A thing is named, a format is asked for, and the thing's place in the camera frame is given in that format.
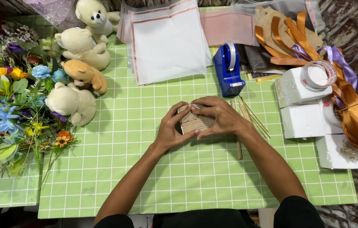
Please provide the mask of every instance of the tape dispenser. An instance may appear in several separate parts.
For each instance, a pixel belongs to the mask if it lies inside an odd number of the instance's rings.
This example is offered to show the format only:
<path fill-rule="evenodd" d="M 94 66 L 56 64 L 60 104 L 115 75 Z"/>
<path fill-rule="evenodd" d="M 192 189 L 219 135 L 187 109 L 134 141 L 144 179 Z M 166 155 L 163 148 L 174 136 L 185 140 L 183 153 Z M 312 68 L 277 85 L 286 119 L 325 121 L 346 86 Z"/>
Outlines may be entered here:
<path fill-rule="evenodd" d="M 245 86 L 239 72 L 239 57 L 236 46 L 227 41 L 214 55 L 215 71 L 223 97 L 237 96 Z"/>

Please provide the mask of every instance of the white teddy bear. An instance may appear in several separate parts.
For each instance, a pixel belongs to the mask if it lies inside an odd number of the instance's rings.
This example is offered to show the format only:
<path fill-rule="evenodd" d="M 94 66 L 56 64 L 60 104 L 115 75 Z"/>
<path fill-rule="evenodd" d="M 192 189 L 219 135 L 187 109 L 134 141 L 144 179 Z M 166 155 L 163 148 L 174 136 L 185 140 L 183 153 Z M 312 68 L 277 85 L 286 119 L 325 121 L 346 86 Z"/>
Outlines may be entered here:
<path fill-rule="evenodd" d="M 57 82 L 50 92 L 45 104 L 51 111 L 60 115 L 71 115 L 73 125 L 83 126 L 96 114 L 96 99 L 88 90 L 79 90 L 73 82 L 65 86 Z"/>
<path fill-rule="evenodd" d="M 110 53 L 105 50 L 105 43 L 92 47 L 92 34 L 87 29 L 69 28 L 55 34 L 55 39 L 67 49 L 62 53 L 65 58 L 80 60 L 98 70 L 106 68 L 110 63 Z"/>
<path fill-rule="evenodd" d="M 108 43 L 107 36 L 117 31 L 120 16 L 106 12 L 99 0 L 78 0 L 75 14 L 93 34 L 96 43 Z"/>

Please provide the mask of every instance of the orange satin ribbon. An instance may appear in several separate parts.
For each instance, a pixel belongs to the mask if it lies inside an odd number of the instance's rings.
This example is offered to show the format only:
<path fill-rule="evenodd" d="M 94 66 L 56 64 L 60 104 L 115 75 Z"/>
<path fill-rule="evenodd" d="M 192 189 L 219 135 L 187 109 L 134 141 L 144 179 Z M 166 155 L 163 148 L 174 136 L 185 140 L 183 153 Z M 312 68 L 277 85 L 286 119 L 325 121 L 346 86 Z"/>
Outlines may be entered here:
<path fill-rule="evenodd" d="M 312 60 L 322 60 L 322 57 L 309 44 L 308 40 L 305 37 L 305 17 L 306 17 L 306 12 L 298 13 L 297 26 L 294 24 L 291 18 L 286 18 L 285 22 L 288 26 L 287 32 L 291 37 L 291 39 L 296 44 L 301 46 Z M 279 44 L 283 45 L 288 49 L 291 49 L 290 47 L 286 46 L 286 44 L 284 44 L 284 42 L 281 40 L 281 37 L 278 32 L 279 23 L 280 23 L 280 18 L 273 17 L 272 33 L 274 35 L 274 38 Z M 256 26 L 255 34 L 257 40 L 273 56 L 270 60 L 271 63 L 278 64 L 278 65 L 293 65 L 293 66 L 303 66 L 308 63 L 306 60 L 293 58 L 289 55 L 285 55 L 265 45 L 263 40 L 264 36 L 263 36 L 262 27 Z M 356 148 L 358 148 L 358 106 L 353 106 L 355 104 L 358 104 L 358 94 L 354 90 L 353 86 L 345 80 L 342 68 L 335 62 L 333 62 L 333 66 L 336 69 L 338 78 L 335 84 L 332 85 L 333 92 L 330 95 L 330 97 L 335 104 L 336 101 L 334 96 L 338 97 L 343 102 L 343 108 L 352 106 L 344 111 L 337 112 L 337 115 L 339 117 L 343 132 L 345 133 L 347 139 Z"/>

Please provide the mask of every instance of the styrofoam block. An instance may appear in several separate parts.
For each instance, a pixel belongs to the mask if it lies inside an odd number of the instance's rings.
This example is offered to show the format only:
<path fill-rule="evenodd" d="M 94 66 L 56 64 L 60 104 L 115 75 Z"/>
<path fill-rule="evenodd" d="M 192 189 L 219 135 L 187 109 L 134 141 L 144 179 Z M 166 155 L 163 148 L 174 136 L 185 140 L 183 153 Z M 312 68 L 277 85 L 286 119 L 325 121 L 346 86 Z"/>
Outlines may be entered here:
<path fill-rule="evenodd" d="M 300 78 L 302 67 L 287 70 L 283 75 L 284 86 L 291 103 L 300 103 L 327 96 L 332 93 L 332 87 L 313 89 L 304 84 Z"/>
<path fill-rule="evenodd" d="M 334 113 L 334 102 L 328 97 L 318 99 L 319 108 L 325 128 L 325 134 L 342 134 L 342 126 L 338 116 Z"/>
<path fill-rule="evenodd" d="M 280 109 L 284 138 L 324 136 L 319 105 L 288 106 Z"/>
<path fill-rule="evenodd" d="M 317 104 L 318 100 L 310 100 L 310 101 L 303 101 L 298 103 L 292 103 L 290 97 L 287 94 L 287 88 L 284 84 L 284 80 L 282 77 L 278 78 L 274 81 L 274 86 L 276 88 L 277 99 L 279 102 L 280 108 L 288 107 L 288 106 L 298 106 L 298 105 L 311 105 Z"/>
<path fill-rule="evenodd" d="M 344 135 L 325 135 L 315 138 L 319 165 L 328 169 L 358 169 L 358 161 L 352 161 L 340 152 Z"/>

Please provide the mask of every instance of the plush toy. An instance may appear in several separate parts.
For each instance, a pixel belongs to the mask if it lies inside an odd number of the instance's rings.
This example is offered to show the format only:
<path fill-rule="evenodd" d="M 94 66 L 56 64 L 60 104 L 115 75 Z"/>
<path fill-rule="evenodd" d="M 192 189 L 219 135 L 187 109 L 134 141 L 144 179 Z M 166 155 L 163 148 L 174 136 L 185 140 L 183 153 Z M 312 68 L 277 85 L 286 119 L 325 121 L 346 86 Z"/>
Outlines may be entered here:
<path fill-rule="evenodd" d="M 105 93 L 107 91 L 105 76 L 99 70 L 78 60 L 61 62 L 61 65 L 65 72 L 74 79 L 76 86 L 92 84 L 98 93 Z"/>
<path fill-rule="evenodd" d="M 120 16 L 113 12 L 106 12 L 99 0 L 78 0 L 76 16 L 89 29 L 96 43 L 108 43 L 107 36 L 117 31 Z"/>
<path fill-rule="evenodd" d="M 60 115 L 71 115 L 73 125 L 83 126 L 90 122 L 96 113 L 96 99 L 88 90 L 79 90 L 72 82 L 65 86 L 55 83 L 45 104 L 51 111 Z"/>
<path fill-rule="evenodd" d="M 110 53 L 105 50 L 105 43 L 92 47 L 92 34 L 87 29 L 69 28 L 55 34 L 55 39 L 67 49 L 62 53 L 65 58 L 80 60 L 98 70 L 106 68 L 110 62 Z"/>

